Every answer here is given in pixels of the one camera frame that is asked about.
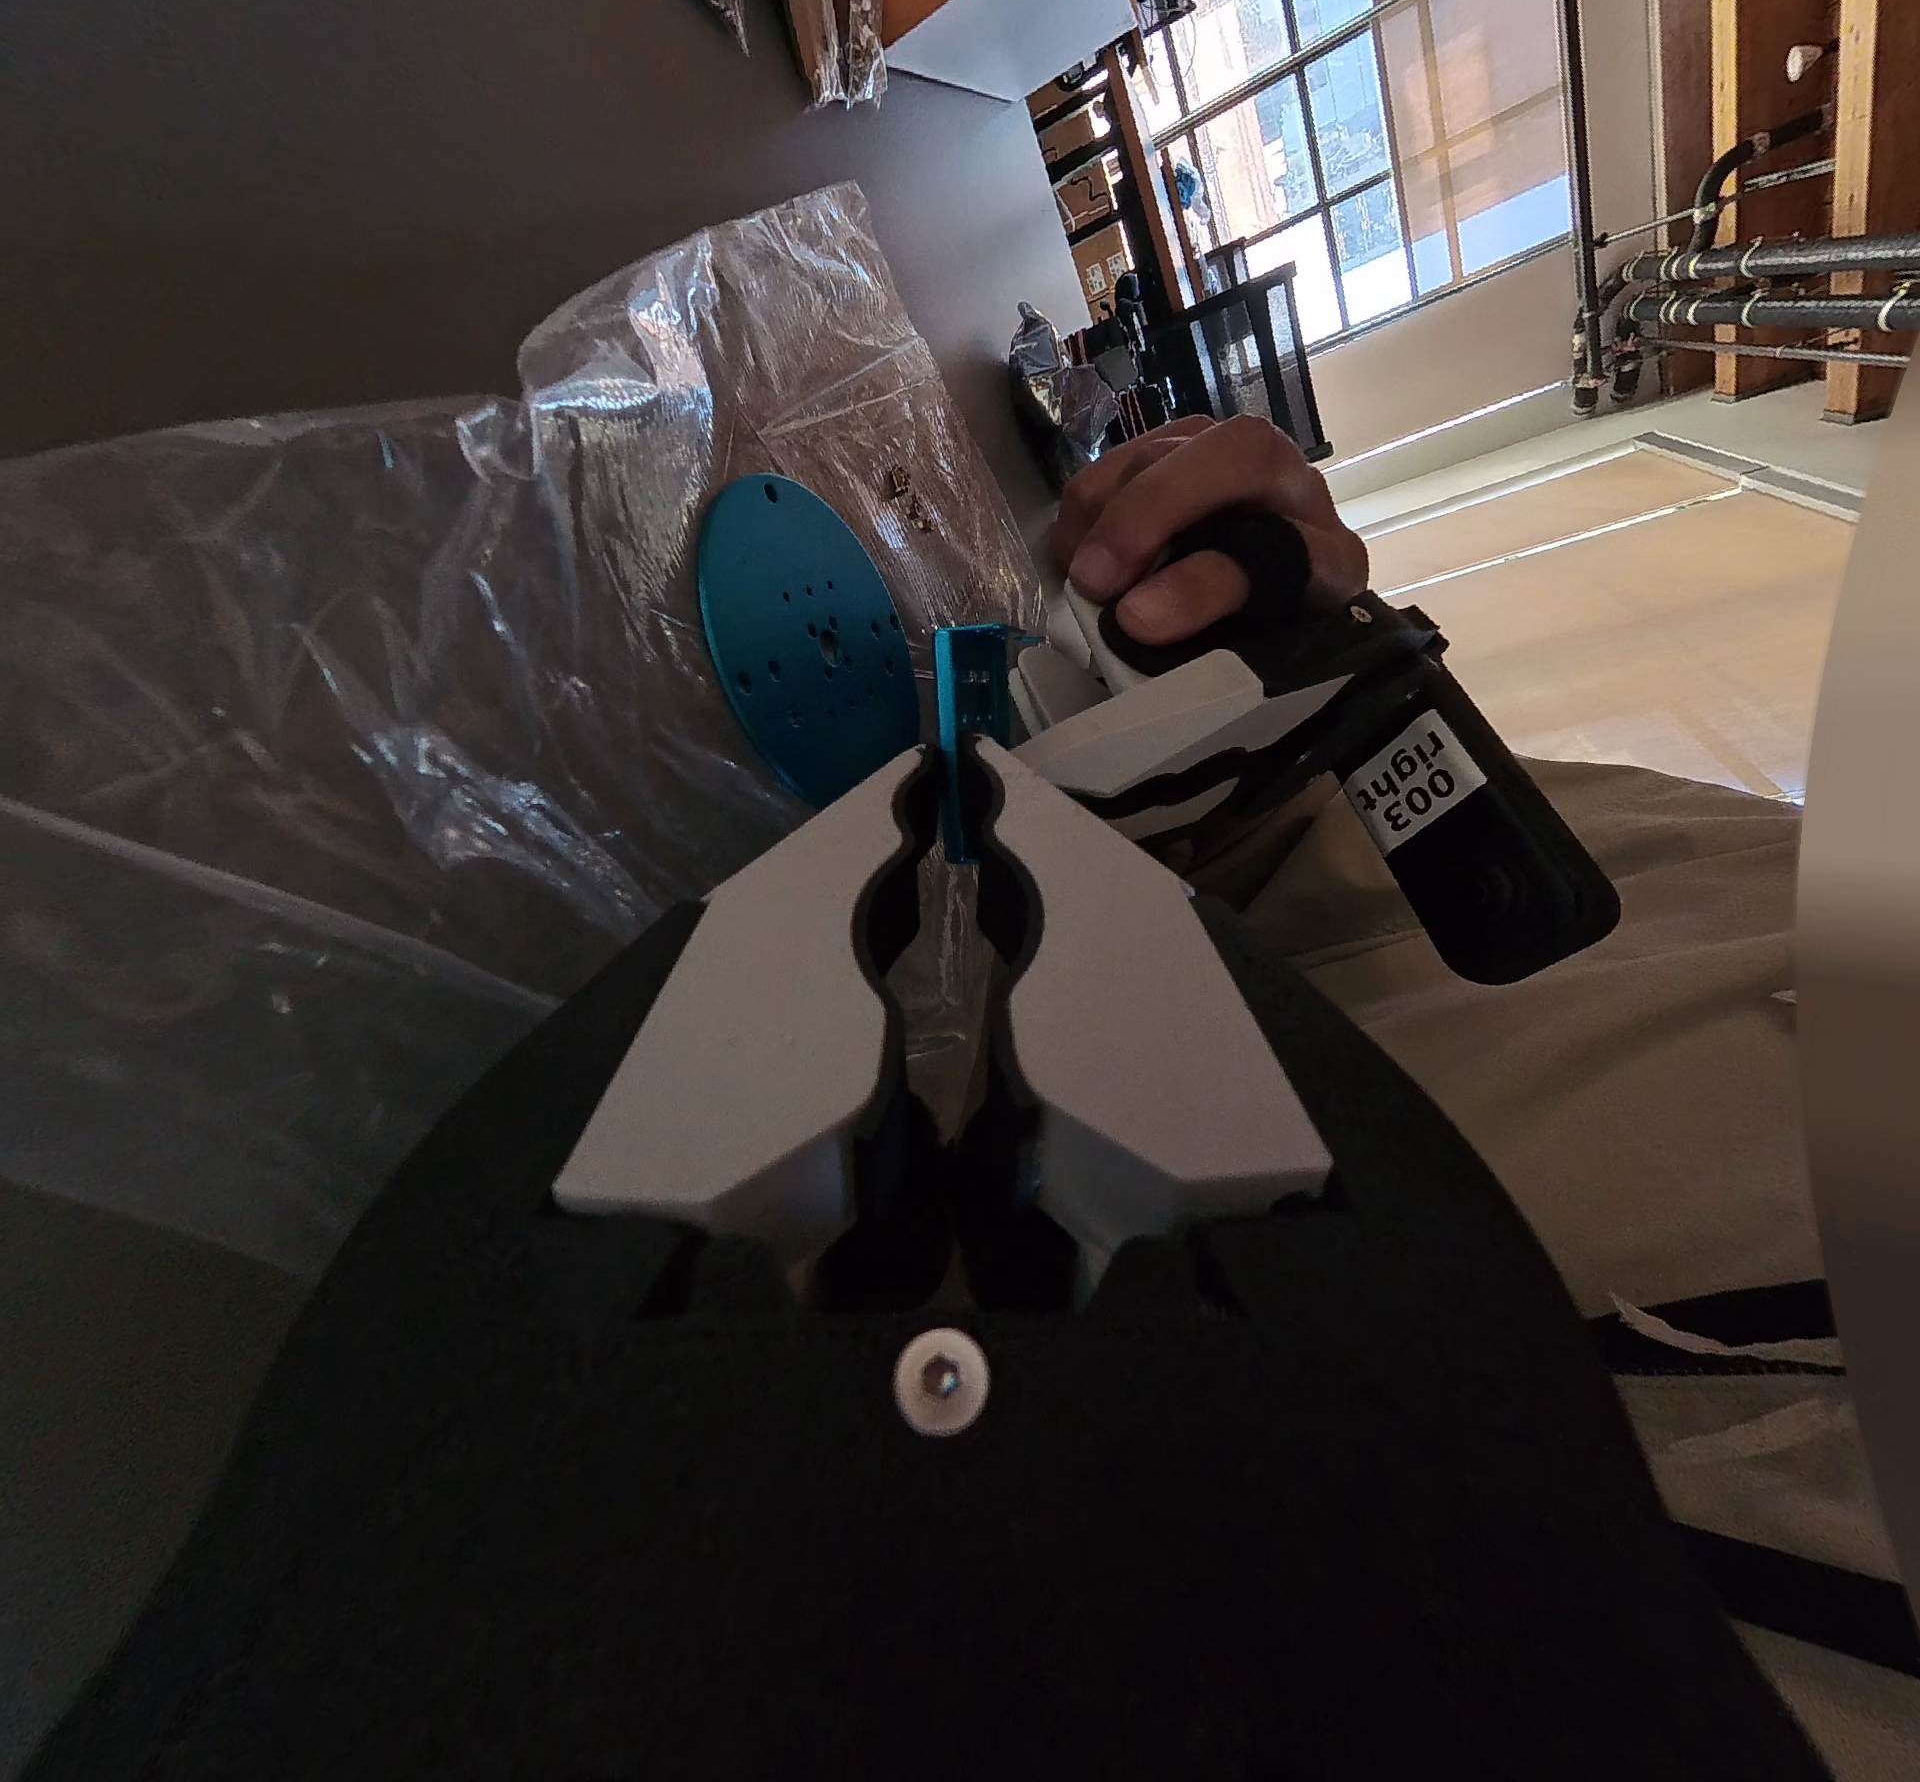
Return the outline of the large grid window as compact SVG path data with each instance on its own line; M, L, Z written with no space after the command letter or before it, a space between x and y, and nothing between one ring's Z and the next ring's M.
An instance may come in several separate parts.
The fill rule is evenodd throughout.
M1134 97L1192 252L1294 265L1308 347L1570 235L1557 0L1191 0Z

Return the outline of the large clear plastic bag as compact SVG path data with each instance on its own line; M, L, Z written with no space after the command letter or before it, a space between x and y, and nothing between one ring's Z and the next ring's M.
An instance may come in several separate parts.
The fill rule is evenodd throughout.
M635 386L2 464L2 1173L315 1269L780 836L697 634L724 470Z

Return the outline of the blue round metal plate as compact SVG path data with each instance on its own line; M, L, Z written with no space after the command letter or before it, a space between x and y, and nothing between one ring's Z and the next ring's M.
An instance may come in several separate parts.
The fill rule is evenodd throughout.
M826 808L922 739L906 630L856 535L802 482L746 475L705 510L694 593L727 705Z

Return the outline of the wooden shelf with boxes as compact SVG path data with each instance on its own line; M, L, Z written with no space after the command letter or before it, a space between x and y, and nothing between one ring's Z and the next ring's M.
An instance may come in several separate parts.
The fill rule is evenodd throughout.
M1200 296L1172 156L1148 127L1145 101L1140 32L1023 99L1091 323L1114 314L1124 275L1137 277L1152 321L1186 312Z

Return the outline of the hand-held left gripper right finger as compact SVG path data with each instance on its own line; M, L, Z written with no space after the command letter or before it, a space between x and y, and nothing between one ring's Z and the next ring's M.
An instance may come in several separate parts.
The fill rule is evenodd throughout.
M1186 884L995 739L960 739L1014 1202L1095 1289L1140 1238L1316 1202L1330 1156Z

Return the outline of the black mesh cart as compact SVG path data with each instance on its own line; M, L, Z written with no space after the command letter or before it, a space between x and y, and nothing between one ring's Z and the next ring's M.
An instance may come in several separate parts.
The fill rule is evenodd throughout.
M1295 262L1280 262L1184 312L1169 332L1172 381L1184 417L1253 417L1320 464L1330 442L1313 390L1295 275Z

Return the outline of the person's right hand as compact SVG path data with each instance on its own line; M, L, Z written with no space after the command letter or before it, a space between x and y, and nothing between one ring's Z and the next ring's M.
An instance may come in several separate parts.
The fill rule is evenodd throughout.
M1114 607L1130 640L1173 646L1244 615L1253 593L1223 549L1169 553L1223 512L1294 523L1308 557L1305 615L1370 589L1370 549L1337 518L1323 477L1260 417L1180 418L1100 455L1067 481L1050 548L1073 589Z

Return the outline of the curved black pipe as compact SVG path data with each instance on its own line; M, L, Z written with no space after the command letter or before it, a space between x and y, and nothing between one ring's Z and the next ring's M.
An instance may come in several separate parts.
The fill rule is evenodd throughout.
M1827 134L1833 127L1833 115L1838 115L1833 105L1817 105L1813 113L1796 115L1766 130L1740 138L1733 148L1717 153L1696 188L1692 237L1688 237L1687 252L1705 252L1716 242L1716 232L1717 232L1717 222L1721 222L1721 211L1728 202L1723 184L1733 184L1747 164L1763 161L1777 148L1788 148L1788 144Z

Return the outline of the blue U-shaped metal bracket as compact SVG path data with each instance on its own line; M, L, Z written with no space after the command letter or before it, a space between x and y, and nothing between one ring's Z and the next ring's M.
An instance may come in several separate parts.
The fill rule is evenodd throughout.
M962 814L962 739L1010 739L1010 661L1040 646L1043 634L1014 623L946 623L930 634L938 749L944 757L944 859L946 868L971 868L977 848Z

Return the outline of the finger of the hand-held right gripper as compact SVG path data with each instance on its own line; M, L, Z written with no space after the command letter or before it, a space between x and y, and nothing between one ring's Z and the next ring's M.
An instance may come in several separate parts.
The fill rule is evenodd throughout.
M1278 743L1202 763L1202 785L1116 814L1114 832L1172 860L1224 860L1294 842L1323 808L1330 757L1320 744Z
M1106 693L1033 739L1033 770L1073 792L1120 792L1192 763L1192 749L1264 708L1236 653L1206 653Z

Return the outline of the black insulated pipe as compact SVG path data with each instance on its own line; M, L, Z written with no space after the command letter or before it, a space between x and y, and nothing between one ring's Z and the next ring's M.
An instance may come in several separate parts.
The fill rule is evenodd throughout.
M1915 275L1915 232L1850 235L1850 237L1752 237L1705 252L1657 250L1624 258L1620 284L1679 284L1679 281L1799 281L1843 275Z
M1698 330L1860 330L1915 332L1915 284L1902 281L1886 296L1799 296L1786 281L1740 281L1712 288L1705 281L1630 284L1617 321L1622 328L1698 328Z

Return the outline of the crumpled silver foil bag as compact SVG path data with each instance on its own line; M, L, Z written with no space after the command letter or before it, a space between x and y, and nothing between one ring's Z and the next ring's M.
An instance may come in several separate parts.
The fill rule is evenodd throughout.
M1104 455L1120 417L1116 395L1098 367L1073 357L1051 321L1031 300L1019 300L1009 377L1019 442L1060 500Z

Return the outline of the metal conduit pole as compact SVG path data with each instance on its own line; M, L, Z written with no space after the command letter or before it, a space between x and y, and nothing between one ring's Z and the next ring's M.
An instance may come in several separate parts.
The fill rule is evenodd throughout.
M1573 255L1573 328L1570 328L1570 410L1579 418L1598 417L1606 384L1603 296L1599 296L1599 232L1593 211L1593 140L1586 117L1586 53L1579 37L1579 0L1557 0L1557 48L1563 76L1563 140L1570 192L1570 255Z

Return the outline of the grey desk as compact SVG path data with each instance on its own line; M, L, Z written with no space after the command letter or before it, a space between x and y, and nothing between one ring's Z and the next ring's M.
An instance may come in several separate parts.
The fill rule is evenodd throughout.
M810 115L773 0L2 0L2 464L519 400L565 297L862 187L1002 496L1017 300L1084 314L1023 105ZM193 1530L315 1269L2 1177L2 1778Z

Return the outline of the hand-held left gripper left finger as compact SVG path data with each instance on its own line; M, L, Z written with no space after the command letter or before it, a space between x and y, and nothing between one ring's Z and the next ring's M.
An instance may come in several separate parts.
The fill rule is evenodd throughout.
M911 744L719 884L554 1181L560 1213L746 1238L819 1286L938 1286L939 1144L889 988L944 757Z

